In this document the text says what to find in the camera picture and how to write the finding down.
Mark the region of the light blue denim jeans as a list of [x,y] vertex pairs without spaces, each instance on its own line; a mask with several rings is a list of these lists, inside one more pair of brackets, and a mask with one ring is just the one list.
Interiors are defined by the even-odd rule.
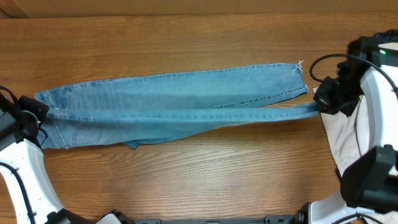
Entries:
[[45,148],[158,144],[225,126],[311,118],[300,64],[272,63],[76,83],[41,91]]

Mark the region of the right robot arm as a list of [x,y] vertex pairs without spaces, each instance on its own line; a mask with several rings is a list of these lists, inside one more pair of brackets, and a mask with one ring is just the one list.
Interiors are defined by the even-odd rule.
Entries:
[[307,203],[291,223],[397,222],[397,31],[348,45],[338,75],[313,97],[340,189]]

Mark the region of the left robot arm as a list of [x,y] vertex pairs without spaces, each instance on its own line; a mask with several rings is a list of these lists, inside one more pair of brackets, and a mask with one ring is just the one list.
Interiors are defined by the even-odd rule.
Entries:
[[1,96],[1,175],[18,223],[88,223],[62,205],[44,166],[42,132],[48,106],[29,97]]

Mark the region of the pale pink garment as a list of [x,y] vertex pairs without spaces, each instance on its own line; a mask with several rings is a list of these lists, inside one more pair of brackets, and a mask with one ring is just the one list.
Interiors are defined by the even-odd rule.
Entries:
[[361,95],[349,117],[321,113],[332,156],[344,173],[374,146],[397,148],[397,44],[352,43],[338,76],[359,84]]

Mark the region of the black garment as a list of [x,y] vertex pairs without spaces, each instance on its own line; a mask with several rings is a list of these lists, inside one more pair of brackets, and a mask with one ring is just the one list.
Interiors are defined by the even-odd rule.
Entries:
[[378,32],[374,34],[374,38],[383,41],[395,41],[397,40],[398,30],[397,29],[390,29],[385,32]]

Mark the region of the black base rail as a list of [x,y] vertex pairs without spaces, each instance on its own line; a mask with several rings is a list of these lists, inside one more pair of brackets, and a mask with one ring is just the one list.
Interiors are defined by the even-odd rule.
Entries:
[[295,221],[293,215],[267,215],[264,218],[227,218],[227,219],[186,219],[186,220],[161,220],[130,219],[119,217],[121,223],[132,224],[292,224]]

